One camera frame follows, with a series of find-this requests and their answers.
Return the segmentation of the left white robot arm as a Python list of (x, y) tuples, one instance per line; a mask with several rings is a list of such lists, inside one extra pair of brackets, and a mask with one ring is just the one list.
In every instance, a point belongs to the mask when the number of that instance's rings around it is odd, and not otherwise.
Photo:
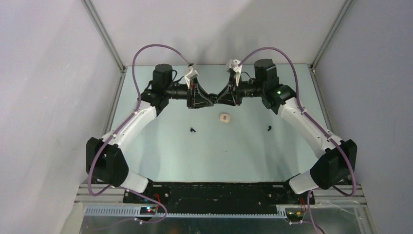
[(190, 100), (199, 75), (195, 65), (191, 63), (187, 66), (183, 76), (185, 84), (175, 81), (176, 75), (177, 71), (171, 65), (156, 65), (152, 79), (124, 120), (102, 137), (92, 137), (87, 141), (86, 172), (91, 195), (99, 195), (91, 189), (92, 179), (95, 178), (108, 187), (135, 191), (135, 197), (142, 203), (152, 201), (154, 190), (148, 186), (151, 180), (129, 168), (125, 151), (137, 135), (160, 115), (170, 99)]

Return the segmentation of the beige earbud charging case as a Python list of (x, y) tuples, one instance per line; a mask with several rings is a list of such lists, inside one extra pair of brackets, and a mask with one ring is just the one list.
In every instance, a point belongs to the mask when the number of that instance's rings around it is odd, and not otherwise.
[(231, 115), (228, 113), (221, 113), (219, 120), (224, 123), (229, 123), (231, 121)]

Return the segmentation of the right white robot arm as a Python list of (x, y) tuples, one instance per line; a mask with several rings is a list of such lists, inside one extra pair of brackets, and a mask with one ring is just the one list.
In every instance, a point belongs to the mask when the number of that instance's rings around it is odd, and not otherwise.
[(347, 176), (354, 176), (357, 145), (351, 139), (344, 141), (329, 129), (322, 127), (299, 105), (299, 97), (288, 85), (279, 82), (276, 65), (271, 59), (254, 63), (254, 78), (241, 80), (242, 65), (231, 59), (226, 70), (230, 77), (226, 87), (213, 97), (216, 104), (240, 105), (243, 98), (261, 97), (263, 105), (286, 120), (300, 133), (317, 157), (308, 171), (288, 179), (283, 191), (286, 202), (295, 204), (303, 193), (312, 189), (329, 189)]

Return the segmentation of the black earbud charging case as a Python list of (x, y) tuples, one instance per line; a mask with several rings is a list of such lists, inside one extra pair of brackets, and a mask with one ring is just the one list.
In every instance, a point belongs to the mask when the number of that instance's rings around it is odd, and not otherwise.
[(208, 94), (208, 98), (210, 99), (211, 102), (214, 104), (218, 104), (219, 96), (217, 94)]

